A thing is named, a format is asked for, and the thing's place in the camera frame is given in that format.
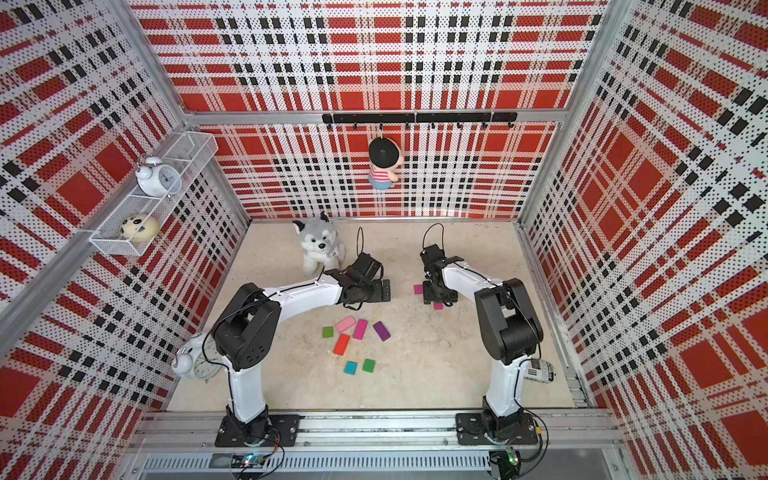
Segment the purple block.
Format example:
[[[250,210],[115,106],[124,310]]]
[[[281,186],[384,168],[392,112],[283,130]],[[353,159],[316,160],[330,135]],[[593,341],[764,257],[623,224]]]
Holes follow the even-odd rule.
[[[380,338],[380,340],[382,342],[385,342],[385,341],[387,341],[388,339],[391,338],[391,333],[389,332],[387,327],[381,321],[376,322],[373,325],[373,328],[374,328],[374,331],[376,332],[376,334],[378,335],[378,337]]]

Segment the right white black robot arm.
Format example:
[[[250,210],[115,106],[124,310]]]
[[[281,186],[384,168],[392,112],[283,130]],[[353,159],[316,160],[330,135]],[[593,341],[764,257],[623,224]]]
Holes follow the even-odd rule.
[[[543,328],[523,282],[488,277],[461,257],[433,244],[420,252],[432,301],[451,306],[461,297],[476,309],[482,344],[493,360],[482,418],[489,433],[522,423],[524,372],[544,339]]]

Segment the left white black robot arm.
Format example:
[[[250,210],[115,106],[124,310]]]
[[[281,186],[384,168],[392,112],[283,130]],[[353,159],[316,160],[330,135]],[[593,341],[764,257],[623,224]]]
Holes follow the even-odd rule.
[[[262,366],[280,323],[317,308],[341,305],[357,311],[366,303],[391,300],[381,262],[363,252],[351,266],[331,269],[289,286],[262,289],[241,286],[210,331],[227,372],[230,401],[227,418],[246,436],[268,430]]]

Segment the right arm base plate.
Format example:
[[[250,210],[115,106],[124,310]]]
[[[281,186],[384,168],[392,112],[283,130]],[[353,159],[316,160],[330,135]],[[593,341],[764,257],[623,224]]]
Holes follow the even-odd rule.
[[[496,417],[492,411],[459,413],[455,416],[455,425],[457,441],[462,446],[533,446],[539,443],[533,417],[525,412],[505,417]]]

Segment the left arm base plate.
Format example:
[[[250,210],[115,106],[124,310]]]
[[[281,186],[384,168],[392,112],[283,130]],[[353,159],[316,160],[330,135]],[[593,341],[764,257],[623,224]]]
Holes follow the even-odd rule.
[[[275,444],[292,447],[300,420],[300,415],[273,415],[265,411],[245,423],[228,412],[221,421],[214,445],[219,448]]]

